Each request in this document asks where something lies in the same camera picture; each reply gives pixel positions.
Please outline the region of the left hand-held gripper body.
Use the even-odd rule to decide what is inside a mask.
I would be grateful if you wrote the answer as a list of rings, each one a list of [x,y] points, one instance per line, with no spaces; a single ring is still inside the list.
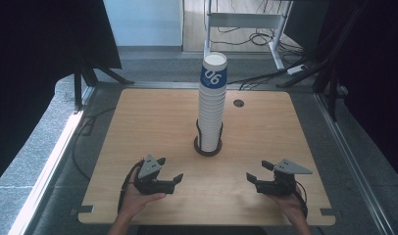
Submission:
[[[159,165],[153,156],[148,155],[142,161],[140,170],[136,173],[134,180],[136,189],[144,195],[172,194],[175,188],[174,182],[158,179],[161,169],[162,165]]]

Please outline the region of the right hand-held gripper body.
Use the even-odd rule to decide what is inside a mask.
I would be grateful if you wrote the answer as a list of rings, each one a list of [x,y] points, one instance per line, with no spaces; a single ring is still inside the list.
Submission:
[[[257,180],[255,183],[258,193],[273,196],[289,196],[296,190],[296,174],[312,174],[307,169],[290,160],[282,160],[274,165],[274,179],[272,181]]]

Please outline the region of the black wire cup holder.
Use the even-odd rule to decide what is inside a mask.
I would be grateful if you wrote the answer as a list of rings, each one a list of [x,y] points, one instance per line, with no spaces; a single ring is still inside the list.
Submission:
[[[212,152],[204,151],[202,149],[202,131],[201,131],[201,128],[199,126],[199,120],[196,120],[196,128],[197,128],[198,134],[197,134],[197,136],[195,137],[195,139],[193,141],[193,146],[194,146],[195,151],[198,154],[200,154],[201,156],[204,156],[204,157],[212,157],[212,156],[217,155],[220,152],[220,150],[222,149],[222,146],[223,146],[222,135],[223,135],[224,127],[221,126],[221,128],[219,129],[219,132],[218,132],[218,134],[219,134],[219,136],[218,136],[218,145],[217,145],[217,148],[214,151],[212,151]]]

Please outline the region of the stack of white paper cups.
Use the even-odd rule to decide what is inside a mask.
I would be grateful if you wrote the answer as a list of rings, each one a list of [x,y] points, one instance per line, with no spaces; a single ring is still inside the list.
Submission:
[[[198,119],[202,131],[202,149],[214,151],[223,126],[227,82],[227,58],[218,52],[204,57],[199,83]]]

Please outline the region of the person's right hand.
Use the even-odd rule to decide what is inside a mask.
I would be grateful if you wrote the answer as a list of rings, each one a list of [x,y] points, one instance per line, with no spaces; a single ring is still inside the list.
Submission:
[[[281,212],[287,217],[291,224],[303,223],[306,221],[301,202],[299,201],[301,190],[296,188],[296,192],[296,195],[291,194],[289,196],[282,197],[268,195],[268,198],[277,204]]]

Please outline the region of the person's left hand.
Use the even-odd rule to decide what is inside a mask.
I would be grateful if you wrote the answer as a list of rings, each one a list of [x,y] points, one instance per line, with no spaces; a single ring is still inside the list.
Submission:
[[[164,199],[165,197],[165,193],[143,195],[136,189],[134,183],[129,181],[124,191],[124,198],[117,220],[130,223],[149,203]]]

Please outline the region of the white power strip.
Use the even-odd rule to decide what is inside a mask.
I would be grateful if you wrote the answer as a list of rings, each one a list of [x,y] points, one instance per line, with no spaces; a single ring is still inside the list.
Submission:
[[[305,65],[298,65],[287,70],[287,74],[292,75],[301,71],[305,71],[308,67]]]

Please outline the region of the black metal stand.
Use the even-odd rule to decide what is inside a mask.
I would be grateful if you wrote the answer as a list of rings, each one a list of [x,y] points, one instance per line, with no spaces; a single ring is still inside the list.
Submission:
[[[93,59],[86,59],[79,51],[75,52],[75,73],[74,73],[74,94],[75,94],[75,112],[81,111],[83,108],[82,101],[82,84],[84,80],[89,87],[95,87],[98,78],[94,72],[95,69],[105,73],[115,81],[121,84],[134,84],[134,81],[128,80],[113,70],[102,66]]]
[[[314,93],[322,93],[326,88],[328,88],[327,113],[333,121],[336,121],[335,107],[338,83],[336,76],[336,58],[338,57],[345,41],[349,37],[349,34],[356,24],[359,16],[362,15],[366,6],[370,2],[370,0],[351,1],[352,3],[347,12],[343,15],[333,32],[324,41],[324,43],[327,43],[333,34],[337,35],[337,38],[332,44],[328,55],[313,68],[303,71],[295,78],[277,85],[279,88],[288,88],[306,79],[307,77],[318,73],[319,75],[316,78],[312,89]]]

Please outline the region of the black curtain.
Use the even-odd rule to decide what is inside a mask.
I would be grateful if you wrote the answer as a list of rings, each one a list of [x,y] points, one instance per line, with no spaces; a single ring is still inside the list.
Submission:
[[[365,3],[336,59],[345,105],[398,174],[398,0],[329,0],[327,34]]]
[[[0,0],[0,177],[79,64],[122,66],[104,0]]]

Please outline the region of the aluminium floor rail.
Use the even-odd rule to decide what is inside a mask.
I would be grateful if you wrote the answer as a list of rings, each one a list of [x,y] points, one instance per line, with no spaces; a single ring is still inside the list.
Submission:
[[[81,117],[75,110],[74,91],[57,87],[13,166],[16,216],[8,235],[43,235],[41,227],[56,222],[68,210],[71,194],[59,184],[59,177]]]
[[[314,94],[314,99],[321,110],[323,118],[337,144],[337,147],[348,167],[348,170],[352,175],[352,178],[355,181],[355,184],[366,204],[367,209],[370,212],[379,234],[395,235],[388,217],[386,216],[381,203],[377,199],[370,182],[367,180],[366,176],[361,170],[361,167],[357,162],[355,155],[347,142],[347,139],[345,138],[337,122],[328,113],[324,97],[320,94]]]

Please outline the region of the white metal desk frame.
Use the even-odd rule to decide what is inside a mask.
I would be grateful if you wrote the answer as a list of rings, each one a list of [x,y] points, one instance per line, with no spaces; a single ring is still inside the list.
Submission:
[[[274,39],[269,43],[269,48],[274,59],[276,68],[284,71],[285,67],[277,51],[280,37],[283,33],[291,0],[285,0],[285,7],[281,14],[242,14],[242,13],[217,13],[212,11],[212,0],[204,0],[205,19],[205,41],[203,54],[207,56],[211,51],[211,28],[212,27],[240,27],[240,28],[268,28],[274,29]]]

